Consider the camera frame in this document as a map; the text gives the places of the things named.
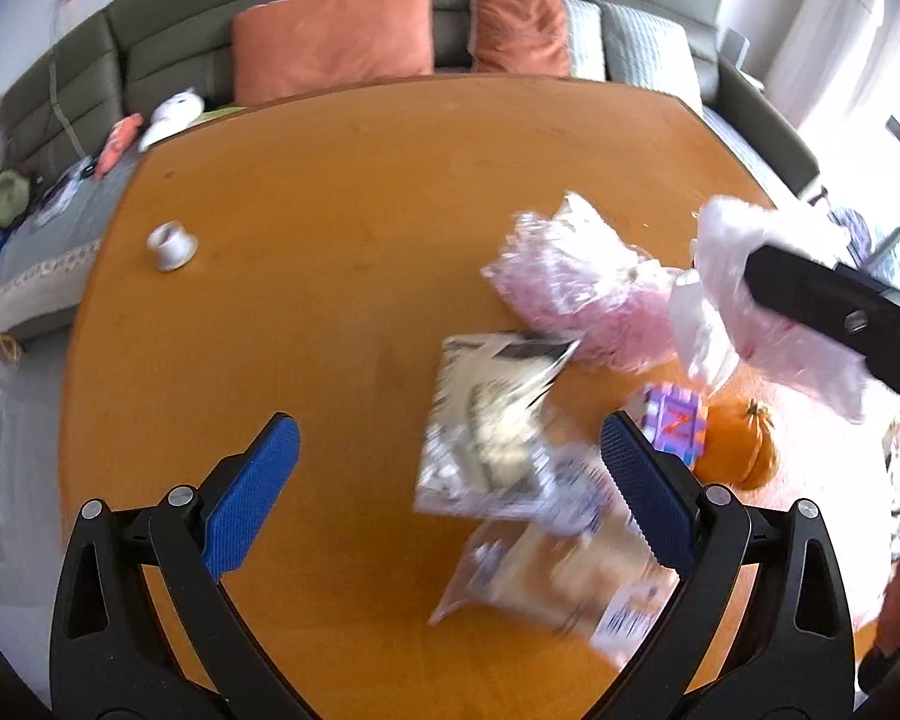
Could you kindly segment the white plastic bag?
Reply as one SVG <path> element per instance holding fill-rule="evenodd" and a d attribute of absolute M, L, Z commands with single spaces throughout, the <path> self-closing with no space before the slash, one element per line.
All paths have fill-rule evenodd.
<path fill-rule="evenodd" d="M 839 341 L 848 232 L 808 206 L 763 208 L 715 195 L 697 215 L 692 266 L 674 278 L 668 320 L 692 383 L 713 394 L 740 364 L 850 421 L 868 372 Z"/>

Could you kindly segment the silver foil snack bag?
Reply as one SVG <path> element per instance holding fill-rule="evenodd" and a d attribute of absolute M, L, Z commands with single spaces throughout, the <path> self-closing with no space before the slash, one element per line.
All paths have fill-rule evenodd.
<path fill-rule="evenodd" d="M 414 509 L 525 520 L 556 494 L 546 398 L 577 351 L 574 337 L 500 332 L 442 343 Z"/>

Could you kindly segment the clear bread wrapper bag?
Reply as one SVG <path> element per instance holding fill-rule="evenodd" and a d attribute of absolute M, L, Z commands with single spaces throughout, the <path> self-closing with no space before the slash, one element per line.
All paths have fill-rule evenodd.
<path fill-rule="evenodd" d="M 486 520 L 476 528 L 430 621 L 464 606 L 493 606 L 578 635 L 624 667 L 678 575 L 656 561 L 596 447 L 562 445 L 556 481 L 533 520 Z"/>

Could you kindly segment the small orange pumpkin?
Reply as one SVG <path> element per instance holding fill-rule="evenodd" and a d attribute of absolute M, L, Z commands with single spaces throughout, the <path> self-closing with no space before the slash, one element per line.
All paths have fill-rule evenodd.
<path fill-rule="evenodd" d="M 777 470 L 779 454 L 769 406 L 745 398 L 709 408 L 704 452 L 692 467 L 701 483 L 754 491 L 769 484 Z"/>

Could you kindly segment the purple toy block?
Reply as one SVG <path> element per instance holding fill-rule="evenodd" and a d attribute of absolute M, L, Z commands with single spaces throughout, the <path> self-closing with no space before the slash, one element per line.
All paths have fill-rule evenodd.
<path fill-rule="evenodd" d="M 678 457 L 688 468 L 704 453 L 707 405 L 694 390 L 647 383 L 629 395 L 624 411 L 654 449 Z"/>

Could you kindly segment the pink bubble wrap bag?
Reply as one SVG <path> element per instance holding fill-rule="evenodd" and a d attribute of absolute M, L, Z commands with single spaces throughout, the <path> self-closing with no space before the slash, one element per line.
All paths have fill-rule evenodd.
<path fill-rule="evenodd" d="M 626 244 L 577 192 L 549 218 L 518 213 L 482 269 L 528 327 L 578 338 L 578 359 L 624 374 L 676 356 L 668 305 L 678 273 Z"/>

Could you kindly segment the grey quilted sofa cover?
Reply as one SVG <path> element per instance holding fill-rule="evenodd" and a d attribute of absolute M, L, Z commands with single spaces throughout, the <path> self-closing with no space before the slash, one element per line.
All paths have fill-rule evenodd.
<path fill-rule="evenodd" d="M 87 179 L 68 208 L 43 224 L 29 220 L 0 255 L 0 335 L 25 343 L 74 322 L 113 213 L 136 172 L 126 151 L 102 179 Z"/>

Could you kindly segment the white tape spool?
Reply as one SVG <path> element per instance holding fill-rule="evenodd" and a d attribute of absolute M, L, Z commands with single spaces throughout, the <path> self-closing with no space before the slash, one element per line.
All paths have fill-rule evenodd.
<path fill-rule="evenodd" d="M 198 239 L 182 223 L 167 221 L 149 234 L 146 245 L 154 255 L 155 268 L 167 273 L 182 268 L 193 259 L 198 250 Z"/>

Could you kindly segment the grey white striped cushion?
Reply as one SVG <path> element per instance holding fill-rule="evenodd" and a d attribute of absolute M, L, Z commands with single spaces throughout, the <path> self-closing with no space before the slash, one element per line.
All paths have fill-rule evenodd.
<path fill-rule="evenodd" d="M 572 78 L 622 83 L 683 101 L 702 114 L 701 83 L 685 28 L 639 8 L 562 0 Z"/>

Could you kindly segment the clear plastic package on sofa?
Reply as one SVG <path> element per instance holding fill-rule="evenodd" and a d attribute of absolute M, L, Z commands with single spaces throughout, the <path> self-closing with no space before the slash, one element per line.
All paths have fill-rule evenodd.
<path fill-rule="evenodd" d="M 40 200 L 34 211 L 34 225 L 36 227 L 45 226 L 56 216 L 61 215 L 68 210 L 69 203 L 76 195 L 77 189 L 80 187 L 87 177 L 92 177 L 95 172 L 95 160 L 91 156 L 82 158 L 59 176 L 53 185 L 50 185 Z"/>

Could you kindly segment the small orange cushion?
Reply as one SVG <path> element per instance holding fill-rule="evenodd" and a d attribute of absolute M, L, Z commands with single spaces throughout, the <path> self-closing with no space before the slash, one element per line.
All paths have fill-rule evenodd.
<path fill-rule="evenodd" d="M 471 68 L 476 73 L 571 75 L 564 0 L 470 0 Z"/>

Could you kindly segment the pink plush toy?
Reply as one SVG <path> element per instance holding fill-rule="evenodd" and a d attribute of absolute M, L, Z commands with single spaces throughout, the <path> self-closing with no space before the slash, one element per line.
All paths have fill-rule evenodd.
<path fill-rule="evenodd" d="M 141 127 L 142 115 L 139 112 L 126 115 L 126 117 L 116 122 L 112 130 L 110 130 L 102 151 L 98 155 L 94 171 L 96 179 L 102 179 L 103 176 L 107 176 L 112 171 L 126 149 L 136 142 Z"/>

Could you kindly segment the white plush toy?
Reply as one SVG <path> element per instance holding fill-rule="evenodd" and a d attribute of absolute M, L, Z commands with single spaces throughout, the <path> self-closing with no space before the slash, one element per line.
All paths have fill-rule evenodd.
<path fill-rule="evenodd" d="M 137 142 L 137 151 L 146 153 L 152 145 L 187 130 L 205 112 L 205 103 L 193 88 L 165 99 L 151 114 L 151 123 Z"/>

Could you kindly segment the large orange cushion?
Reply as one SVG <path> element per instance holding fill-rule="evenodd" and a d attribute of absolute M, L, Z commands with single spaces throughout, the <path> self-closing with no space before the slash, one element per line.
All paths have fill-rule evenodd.
<path fill-rule="evenodd" d="M 232 21 L 233 99 L 261 106 L 336 86 L 430 75 L 432 0 L 274 0 Z"/>

